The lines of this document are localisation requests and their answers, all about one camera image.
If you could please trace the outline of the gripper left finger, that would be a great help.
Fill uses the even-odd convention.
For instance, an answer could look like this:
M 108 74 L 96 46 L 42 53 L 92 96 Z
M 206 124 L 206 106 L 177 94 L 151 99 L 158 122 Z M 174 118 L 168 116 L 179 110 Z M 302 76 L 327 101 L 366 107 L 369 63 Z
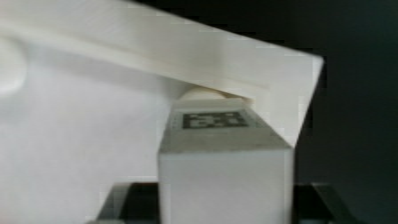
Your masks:
M 117 183 L 87 224 L 160 224 L 158 183 Z

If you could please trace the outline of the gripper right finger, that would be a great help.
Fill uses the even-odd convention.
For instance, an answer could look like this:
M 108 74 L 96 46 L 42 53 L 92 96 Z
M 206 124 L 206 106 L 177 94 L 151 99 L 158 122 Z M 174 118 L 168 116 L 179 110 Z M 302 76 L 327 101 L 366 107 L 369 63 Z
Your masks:
M 295 185 L 291 224 L 362 224 L 332 186 L 325 183 Z

